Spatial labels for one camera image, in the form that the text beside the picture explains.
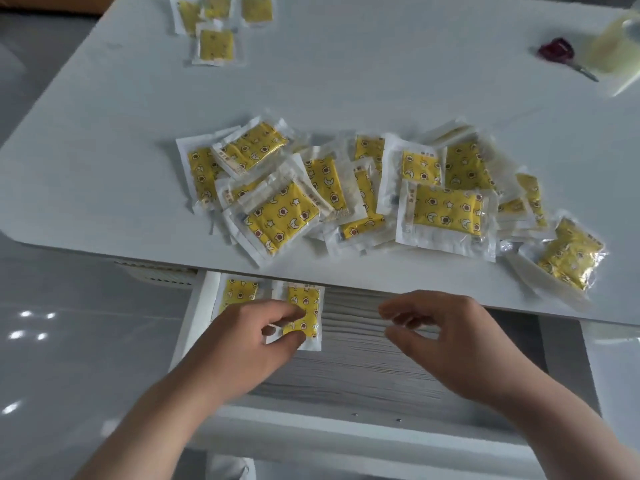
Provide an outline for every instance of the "yellow sachet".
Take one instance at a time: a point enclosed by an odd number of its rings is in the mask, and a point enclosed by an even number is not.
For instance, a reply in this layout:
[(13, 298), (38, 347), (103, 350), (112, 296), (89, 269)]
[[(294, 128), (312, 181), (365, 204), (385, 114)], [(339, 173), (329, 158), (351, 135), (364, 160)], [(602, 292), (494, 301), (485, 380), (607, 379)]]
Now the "yellow sachet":
[(200, 18), (200, 5), (187, 0), (178, 0), (178, 11), (182, 18), (184, 30), (192, 37), (196, 35), (196, 23), (203, 22)]
[(234, 58), (234, 34), (231, 30), (200, 32), (200, 58), (203, 61)]
[(260, 239), (269, 254), (275, 254), (320, 210), (294, 182), (247, 216), (244, 224)]
[(445, 177), (447, 188), (453, 190), (495, 190), (495, 182), (484, 165), (476, 140), (464, 141), (447, 148)]
[(198, 148), (188, 153), (189, 166), (198, 200), (210, 203), (216, 200), (216, 179), (224, 170), (216, 163), (210, 148)]
[(340, 226), (340, 234), (343, 239), (350, 239), (383, 226), (386, 222), (385, 217), (376, 213), (376, 193), (373, 189), (373, 183), (366, 170), (358, 170), (355, 172), (356, 182), (360, 189), (360, 195), (364, 202), (364, 208), (367, 211), (367, 217), (348, 224)]
[(229, 305), (234, 303), (253, 301), (256, 293), (258, 293), (257, 282), (243, 281), (237, 278), (228, 279), (218, 313), (224, 312)]
[(321, 197), (336, 210), (346, 209), (347, 203), (335, 168), (335, 155), (328, 155), (322, 160), (306, 161), (305, 167), (311, 184)]
[(481, 235), (482, 204), (482, 195), (470, 191), (418, 185), (413, 223)]
[(286, 335), (294, 330), (302, 330), (306, 336), (312, 339), (317, 338), (320, 290), (313, 287), (290, 286), (287, 290), (287, 301), (302, 308), (305, 311), (305, 316), (285, 325), (282, 334)]
[(364, 157), (372, 157), (376, 164), (376, 169), (382, 171), (382, 153), (385, 151), (384, 138), (371, 138), (369, 136), (358, 135), (356, 137), (355, 160)]
[(204, 16), (210, 20), (213, 18), (229, 18), (231, 12), (231, 0), (204, 0)]
[(222, 151), (240, 168), (249, 170), (288, 142), (288, 138), (263, 121), (225, 145)]
[(440, 185), (440, 160), (432, 153), (402, 152), (402, 178), (429, 185)]
[(564, 217), (557, 239), (547, 245), (538, 266), (578, 290), (586, 290), (589, 277), (602, 259), (604, 244)]
[(242, 0), (242, 18), (247, 23), (273, 21), (272, 0)]

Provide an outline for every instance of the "hand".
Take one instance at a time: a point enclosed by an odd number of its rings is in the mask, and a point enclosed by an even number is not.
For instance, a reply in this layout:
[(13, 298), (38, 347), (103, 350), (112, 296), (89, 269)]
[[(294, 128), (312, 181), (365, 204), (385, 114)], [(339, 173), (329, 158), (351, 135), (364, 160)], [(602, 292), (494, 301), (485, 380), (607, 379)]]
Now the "hand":
[(206, 417), (251, 391), (291, 359), (306, 339), (304, 332), (290, 332), (269, 345), (263, 337), (275, 332), (270, 324), (282, 326), (304, 316), (302, 308), (285, 301), (230, 305), (171, 372), (172, 380), (196, 396)]
[[(453, 392), (493, 407), (516, 397), (532, 377), (544, 374), (507, 337), (476, 300), (437, 291), (414, 291), (379, 307), (390, 319), (385, 334)], [(440, 327), (437, 340), (413, 330)]]

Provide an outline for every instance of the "right hand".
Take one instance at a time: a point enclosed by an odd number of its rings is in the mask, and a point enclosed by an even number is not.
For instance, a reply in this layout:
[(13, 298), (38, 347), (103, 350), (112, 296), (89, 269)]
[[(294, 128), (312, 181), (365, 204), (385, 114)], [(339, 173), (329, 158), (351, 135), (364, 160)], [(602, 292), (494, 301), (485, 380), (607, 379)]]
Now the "right hand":
[[(379, 307), (392, 320), (385, 335), (405, 355), (456, 394), (499, 407), (544, 374), (507, 337), (476, 300), (438, 291), (413, 291)], [(414, 332), (440, 327), (437, 340)]]

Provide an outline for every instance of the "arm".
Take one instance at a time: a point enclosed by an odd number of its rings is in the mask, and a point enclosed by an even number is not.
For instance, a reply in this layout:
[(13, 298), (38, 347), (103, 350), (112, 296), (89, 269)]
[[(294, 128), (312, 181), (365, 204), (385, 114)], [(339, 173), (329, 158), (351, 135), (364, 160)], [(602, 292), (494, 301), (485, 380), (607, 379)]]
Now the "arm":
[(305, 341), (302, 331), (265, 345), (270, 324), (304, 316), (283, 301), (231, 305), (184, 359), (149, 388), (75, 480), (169, 480), (196, 428), (284, 365)]
[[(636, 453), (585, 402), (527, 359), (472, 298), (414, 291), (384, 302), (380, 315), (393, 321), (385, 334), (404, 354), (453, 392), (509, 419), (549, 478), (640, 478)], [(438, 325), (438, 339), (413, 331), (422, 324)]]

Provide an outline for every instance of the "pile of packets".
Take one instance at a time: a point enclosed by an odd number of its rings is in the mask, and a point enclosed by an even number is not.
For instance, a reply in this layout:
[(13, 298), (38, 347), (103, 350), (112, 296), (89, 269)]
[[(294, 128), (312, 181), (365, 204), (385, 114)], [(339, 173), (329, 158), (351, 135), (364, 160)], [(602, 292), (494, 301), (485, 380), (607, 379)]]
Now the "pile of packets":
[(322, 146), (283, 119), (177, 140), (196, 212), (266, 266), (307, 236), (332, 257), (411, 246), (494, 262), (583, 310), (603, 241), (551, 211), (537, 177), (485, 131), (454, 120), (416, 141), (340, 132)]
[(178, 35), (194, 37), (196, 40), (193, 55), (195, 65), (244, 65), (246, 60), (242, 27), (260, 29), (272, 25), (275, 21), (275, 0), (169, 2), (175, 32)]

